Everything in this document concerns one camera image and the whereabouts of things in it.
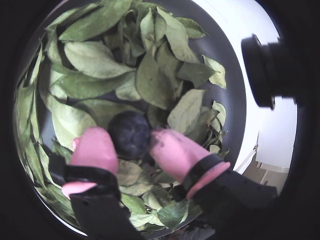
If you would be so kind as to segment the gripper finger with pink tip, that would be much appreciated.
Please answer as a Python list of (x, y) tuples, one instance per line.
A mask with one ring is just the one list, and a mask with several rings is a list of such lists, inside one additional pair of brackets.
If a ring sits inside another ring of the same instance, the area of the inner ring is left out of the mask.
[(173, 198), (193, 201), (213, 226), (259, 216), (278, 196), (275, 187), (237, 173), (230, 162), (174, 130), (154, 130), (151, 143), (150, 155), (179, 183)]
[(90, 240), (142, 240), (121, 207), (116, 174), (118, 158), (110, 135), (90, 127), (73, 140), (69, 163), (55, 153), (49, 173), (70, 200), (75, 218)]

